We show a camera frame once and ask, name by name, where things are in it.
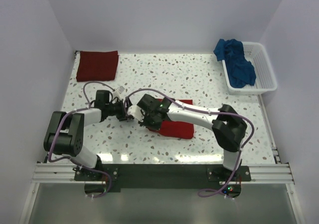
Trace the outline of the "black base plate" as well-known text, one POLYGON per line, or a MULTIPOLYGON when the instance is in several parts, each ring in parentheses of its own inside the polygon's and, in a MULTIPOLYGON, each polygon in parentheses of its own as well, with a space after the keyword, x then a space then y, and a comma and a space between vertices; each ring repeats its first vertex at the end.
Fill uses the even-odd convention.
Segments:
POLYGON ((231 171, 221 164, 101 164, 93 172, 75 167, 74 180, 85 183, 86 194, 123 189, 213 189, 225 183, 231 171))

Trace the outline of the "blue t shirt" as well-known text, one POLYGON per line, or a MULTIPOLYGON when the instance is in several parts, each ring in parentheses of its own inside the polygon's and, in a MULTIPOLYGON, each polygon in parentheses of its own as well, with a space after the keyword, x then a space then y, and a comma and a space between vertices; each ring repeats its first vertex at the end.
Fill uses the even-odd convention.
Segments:
POLYGON ((225 61, 230 86, 241 89, 246 85, 255 85, 255 68, 246 60, 241 41, 219 39, 213 52, 217 61, 225 61))

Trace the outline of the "folded dark red shirt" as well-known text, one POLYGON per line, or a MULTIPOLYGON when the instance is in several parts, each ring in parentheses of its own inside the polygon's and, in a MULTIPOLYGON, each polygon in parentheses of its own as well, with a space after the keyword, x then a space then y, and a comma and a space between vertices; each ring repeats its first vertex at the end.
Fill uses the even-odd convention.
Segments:
POLYGON ((77 82, 113 81, 119 62, 118 51, 80 51, 77 82))

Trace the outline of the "red t shirt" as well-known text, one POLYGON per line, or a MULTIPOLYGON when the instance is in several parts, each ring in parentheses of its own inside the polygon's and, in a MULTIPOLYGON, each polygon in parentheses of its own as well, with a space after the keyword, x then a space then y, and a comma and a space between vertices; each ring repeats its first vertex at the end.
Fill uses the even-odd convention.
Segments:
POLYGON ((181 139, 192 139, 194 137, 193 124, 182 121, 171 121, 167 115, 164 115, 164 120, 160 123, 159 129, 148 127, 148 130, 166 137, 181 139))

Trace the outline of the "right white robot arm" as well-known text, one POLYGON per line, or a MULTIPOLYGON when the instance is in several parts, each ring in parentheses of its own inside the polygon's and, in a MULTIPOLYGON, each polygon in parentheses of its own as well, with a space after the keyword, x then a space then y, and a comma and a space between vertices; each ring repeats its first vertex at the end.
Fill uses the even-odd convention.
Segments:
POLYGON ((140 101, 128 109, 128 113, 141 126, 158 131, 163 123, 189 123, 213 131, 217 144, 224 150, 222 175, 232 181, 239 176, 239 157, 247 124, 229 105, 221 108, 201 108, 180 100, 163 98, 158 100, 145 94, 140 101))

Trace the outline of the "white plastic basket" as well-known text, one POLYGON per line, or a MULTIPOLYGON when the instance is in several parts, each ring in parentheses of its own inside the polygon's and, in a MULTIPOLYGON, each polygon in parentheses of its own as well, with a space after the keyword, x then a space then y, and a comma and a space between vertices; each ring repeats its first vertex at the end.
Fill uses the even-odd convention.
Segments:
POLYGON ((245 59, 250 61, 255 69, 255 85, 246 85, 240 89, 232 87, 229 82, 225 60, 222 60, 228 93, 230 95, 261 95, 266 92, 275 91, 278 85, 265 47, 258 42, 242 43, 245 59))

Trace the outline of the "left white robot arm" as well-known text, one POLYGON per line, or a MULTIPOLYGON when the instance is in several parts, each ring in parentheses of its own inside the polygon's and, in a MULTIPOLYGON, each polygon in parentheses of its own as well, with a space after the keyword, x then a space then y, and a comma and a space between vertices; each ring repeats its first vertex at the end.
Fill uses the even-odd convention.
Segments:
POLYGON ((91 180, 99 180, 106 173, 101 158, 84 145, 84 127, 101 123, 110 116, 119 121, 127 119, 122 98, 123 87, 110 92, 98 90, 90 107, 70 112, 53 112, 43 142, 48 162, 63 159, 86 170, 91 180))

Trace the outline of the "aluminium rail frame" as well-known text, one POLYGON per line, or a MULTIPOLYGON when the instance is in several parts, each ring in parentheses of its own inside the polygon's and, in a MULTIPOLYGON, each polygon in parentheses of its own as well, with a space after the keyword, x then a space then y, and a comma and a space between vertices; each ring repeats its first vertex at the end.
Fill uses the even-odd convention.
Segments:
MULTIPOLYGON (((101 181, 76 181, 75 172, 72 170, 75 165, 71 163, 37 163, 31 179, 27 198, 22 209, 20 224, 29 223, 32 209, 35 203, 39 184, 41 183, 64 183, 64 184, 94 184, 101 185, 101 181)), ((299 202, 294 178, 290 165, 287 164, 249 164, 249 174, 252 184, 285 184, 292 205, 293 213, 299 224, 305 224, 306 220, 299 202)))

